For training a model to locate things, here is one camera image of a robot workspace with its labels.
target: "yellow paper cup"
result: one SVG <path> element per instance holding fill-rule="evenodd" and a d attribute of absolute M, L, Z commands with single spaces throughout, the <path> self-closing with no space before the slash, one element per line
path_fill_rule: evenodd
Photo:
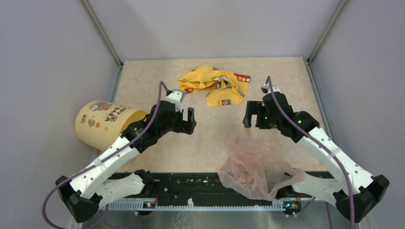
<path fill-rule="evenodd" d="M 77 137 L 88 145 L 107 150 L 129 124 L 145 118 L 146 112 L 117 104 L 93 101 L 77 114 Z"/>

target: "metal frame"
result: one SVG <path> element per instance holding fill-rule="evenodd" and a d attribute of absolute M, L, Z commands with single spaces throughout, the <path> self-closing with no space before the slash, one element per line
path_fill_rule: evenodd
<path fill-rule="evenodd" d="M 89 16 L 89 19 L 91 23 L 93 24 L 94 28 L 96 29 L 98 35 L 101 38 L 101 41 L 107 48 L 108 52 L 110 53 L 111 57 L 114 59 L 115 63 L 118 65 L 118 67 L 121 69 L 122 68 L 122 61 L 118 57 L 117 51 L 114 49 L 113 44 L 111 43 L 110 39 L 107 36 L 107 33 L 104 31 L 103 26 L 101 25 L 100 21 L 98 20 L 96 13 L 94 13 L 93 8 L 91 7 L 90 3 L 88 0 L 80 0 L 80 2 L 83 5 L 83 8 L 85 9 L 87 15 Z"/>
<path fill-rule="evenodd" d="M 121 81 L 121 76 L 122 76 L 122 70 L 123 70 L 123 69 L 124 69 L 124 65 L 122 65 L 122 67 L 121 67 L 121 68 L 119 69 L 119 71 L 118 71 L 117 81 L 115 82 L 114 91 L 113 91 L 113 96 L 112 96 L 112 98 L 111 98 L 111 102 L 112 102 L 112 103 L 115 102 L 115 98 L 117 97 L 119 82 Z"/>
<path fill-rule="evenodd" d="M 308 62 L 311 64 L 315 60 L 316 56 L 318 55 L 320 49 L 328 39 L 330 33 L 335 28 L 335 25 L 342 15 L 343 11 L 346 9 L 347 4 L 349 4 L 351 0 L 341 0 L 338 7 L 336 8 L 335 12 L 333 13 L 332 17 L 329 20 L 328 25 L 326 26 L 325 30 L 323 31 L 320 39 L 318 40 L 317 44 L 315 45 L 314 50 L 311 53 L 311 56 L 308 58 Z"/>
<path fill-rule="evenodd" d="M 322 120 L 323 120 L 325 131 L 328 134 L 328 136 L 337 145 L 339 145 L 338 139 L 336 138 L 336 134 L 335 134 L 335 131 L 334 131 L 334 128 L 333 128 L 332 121 L 330 119 L 328 109 L 326 108 L 326 102 L 325 102 L 325 100 L 323 98 L 322 91 L 321 91 L 319 83 L 318 83 L 318 79 L 317 79 L 316 74 L 314 73 L 314 71 L 312 69 L 312 64 L 309 63 L 308 61 L 306 61 L 305 66 L 306 66 L 307 71 L 308 71 L 308 76 L 309 76 L 309 80 L 310 80 L 311 85 L 312 85 L 312 89 L 314 90 L 315 99 L 316 99 L 316 101 L 318 103 L 318 108 L 319 108 L 319 111 L 320 111 L 320 116 L 322 117 Z"/>

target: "white cable clip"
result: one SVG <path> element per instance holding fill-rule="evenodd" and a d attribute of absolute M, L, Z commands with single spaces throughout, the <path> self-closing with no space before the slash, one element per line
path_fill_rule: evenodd
<path fill-rule="evenodd" d="M 94 159 L 93 163 L 96 167 L 99 167 L 101 171 L 104 172 L 107 170 L 107 166 L 100 160 L 100 158 L 97 157 L 96 159 Z"/>
<path fill-rule="evenodd" d="M 327 157 L 326 157 L 326 160 L 332 160 L 332 158 L 334 157 L 334 156 L 336 156 L 338 153 L 340 153 L 340 152 L 342 152 L 342 149 L 340 148 L 340 147 L 338 147 L 338 148 L 336 148 L 336 149 L 334 149 L 334 150 L 331 150 L 331 154 L 329 154 Z"/>

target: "cartoon print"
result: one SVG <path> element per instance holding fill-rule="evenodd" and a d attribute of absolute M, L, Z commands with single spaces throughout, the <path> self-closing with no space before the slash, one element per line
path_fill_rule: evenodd
<path fill-rule="evenodd" d="M 184 93 L 185 94 L 190 94 L 191 92 L 193 92 L 194 91 L 194 89 L 192 89 L 192 88 L 186 88 L 186 89 L 184 89 Z"/>
<path fill-rule="evenodd" d="M 217 86 L 217 84 L 219 84 L 219 81 L 215 81 L 213 84 L 211 84 L 211 86 L 209 86 L 208 88 L 211 88 L 211 87 L 216 87 Z"/>
<path fill-rule="evenodd" d="M 105 121 L 115 122 L 115 121 L 117 120 L 117 118 L 118 118 L 118 116 L 116 116 L 116 115 L 114 115 L 114 114 L 111 114 L 111 113 L 110 113 L 110 116 L 111 116 L 111 117 L 107 117 L 107 118 L 105 119 Z"/>
<path fill-rule="evenodd" d="M 80 123 L 85 123 L 85 122 L 86 122 L 86 118 L 87 118 L 87 115 L 83 115 L 82 120 L 80 121 Z"/>
<path fill-rule="evenodd" d="M 229 85 L 228 81 L 225 81 L 225 86 L 226 86 L 227 88 L 232 89 L 232 86 L 231 86 L 231 85 Z"/>
<path fill-rule="evenodd" d="M 111 106 L 112 104 L 106 102 L 95 102 L 89 106 L 89 109 L 92 111 L 102 111 L 102 110 L 106 111 Z"/>
<path fill-rule="evenodd" d="M 239 93 L 242 97 L 245 96 L 245 94 L 243 94 L 243 92 L 242 92 L 242 90 L 241 90 L 240 88 L 238 89 L 238 93 Z"/>
<path fill-rule="evenodd" d="M 240 75 L 240 74 L 236 74 L 236 73 L 234 73 L 234 75 L 237 77 L 237 79 L 239 80 L 239 81 L 242 81 L 242 82 L 250 82 L 250 75 Z"/>
<path fill-rule="evenodd" d="M 231 105 L 231 100 L 230 99 L 224 99 L 221 102 L 222 102 L 222 106 Z"/>
<path fill-rule="evenodd" d="M 117 113 L 117 115 L 121 114 L 122 112 L 124 112 L 127 109 L 127 107 L 125 106 L 119 106 L 114 108 L 114 110 L 112 111 L 112 113 Z"/>
<path fill-rule="evenodd" d="M 93 119 L 89 119 L 87 124 L 89 124 L 89 127 L 92 127 L 92 126 L 94 126 L 96 124 L 96 122 Z"/>

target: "cartoon bear print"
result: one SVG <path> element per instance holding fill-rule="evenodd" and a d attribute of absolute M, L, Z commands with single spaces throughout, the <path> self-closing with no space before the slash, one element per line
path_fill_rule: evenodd
<path fill-rule="evenodd" d="M 92 126 L 94 126 L 96 124 L 96 122 L 93 119 L 89 119 L 87 124 L 89 124 L 89 127 L 91 128 Z"/>
<path fill-rule="evenodd" d="M 89 106 L 89 109 L 92 111 L 102 111 L 102 110 L 106 111 L 111 106 L 112 104 L 106 102 L 95 102 Z"/>
<path fill-rule="evenodd" d="M 87 115 L 83 115 L 82 120 L 80 121 L 80 123 L 85 123 L 85 122 L 86 122 L 86 118 L 87 118 Z"/>

